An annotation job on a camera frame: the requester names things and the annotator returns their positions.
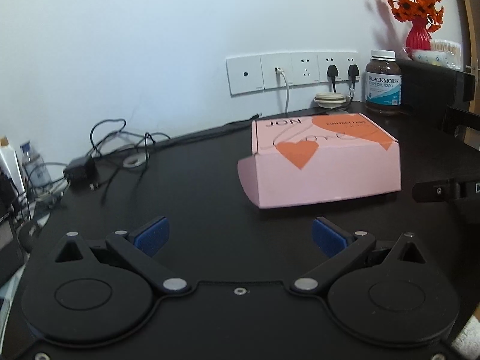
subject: white bottle cap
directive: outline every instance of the white bottle cap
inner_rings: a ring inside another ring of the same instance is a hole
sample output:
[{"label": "white bottle cap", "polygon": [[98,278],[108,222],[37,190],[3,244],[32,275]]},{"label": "white bottle cap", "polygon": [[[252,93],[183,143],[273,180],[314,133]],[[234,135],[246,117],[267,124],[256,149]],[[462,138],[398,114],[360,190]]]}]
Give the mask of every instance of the white bottle cap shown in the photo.
[{"label": "white bottle cap", "polygon": [[371,50],[372,59],[381,61],[395,61],[395,51],[390,50]]}]

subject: triangular hole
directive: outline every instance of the triangular hole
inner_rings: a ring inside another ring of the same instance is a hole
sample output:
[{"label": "triangular hole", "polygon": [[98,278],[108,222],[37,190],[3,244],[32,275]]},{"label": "triangular hole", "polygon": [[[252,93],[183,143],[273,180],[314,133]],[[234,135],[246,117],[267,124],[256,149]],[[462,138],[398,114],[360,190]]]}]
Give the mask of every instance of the triangular hole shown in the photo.
[{"label": "triangular hole", "polygon": [[58,255],[55,262],[65,263],[67,261],[77,261],[83,259],[83,256],[75,242],[68,242]]},{"label": "triangular hole", "polygon": [[418,263],[418,264],[425,263],[425,259],[420,253],[420,250],[418,249],[417,245],[415,245],[413,242],[409,242],[405,245],[405,249],[403,250],[403,254],[400,260],[409,261],[411,263]]}]

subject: brown glass bottle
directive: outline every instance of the brown glass bottle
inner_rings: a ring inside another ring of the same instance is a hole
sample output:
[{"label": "brown glass bottle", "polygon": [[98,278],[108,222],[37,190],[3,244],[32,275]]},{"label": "brown glass bottle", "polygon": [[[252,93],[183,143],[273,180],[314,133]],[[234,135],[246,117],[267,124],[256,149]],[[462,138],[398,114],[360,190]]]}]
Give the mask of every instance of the brown glass bottle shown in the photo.
[{"label": "brown glass bottle", "polygon": [[385,115],[398,114],[402,95],[402,72],[395,63],[395,51],[372,50],[365,72],[367,108]]}]

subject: blue gripper pad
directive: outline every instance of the blue gripper pad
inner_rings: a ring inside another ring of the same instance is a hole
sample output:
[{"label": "blue gripper pad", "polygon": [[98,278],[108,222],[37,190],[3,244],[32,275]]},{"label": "blue gripper pad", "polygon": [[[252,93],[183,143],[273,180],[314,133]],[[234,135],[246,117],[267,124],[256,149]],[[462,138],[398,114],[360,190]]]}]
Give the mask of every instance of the blue gripper pad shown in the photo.
[{"label": "blue gripper pad", "polygon": [[169,236],[169,221],[165,216],[160,216],[138,230],[130,232],[128,240],[147,256],[153,257],[167,243]]},{"label": "blue gripper pad", "polygon": [[333,257],[353,242],[353,236],[325,218],[313,221],[311,235],[314,242],[328,257]]}]

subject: blue pad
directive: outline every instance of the blue pad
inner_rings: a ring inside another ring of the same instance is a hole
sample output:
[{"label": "blue pad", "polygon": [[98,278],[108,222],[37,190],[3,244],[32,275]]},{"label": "blue pad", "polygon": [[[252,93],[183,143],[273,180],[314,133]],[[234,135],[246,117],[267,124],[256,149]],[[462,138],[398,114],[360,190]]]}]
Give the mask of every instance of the blue pad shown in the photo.
[{"label": "blue pad", "polygon": [[347,240],[333,228],[318,219],[313,221],[311,235],[314,242],[328,257],[333,257],[348,246]]},{"label": "blue pad", "polygon": [[169,221],[165,217],[158,218],[130,235],[134,236],[131,242],[135,247],[153,257],[169,240]]}]

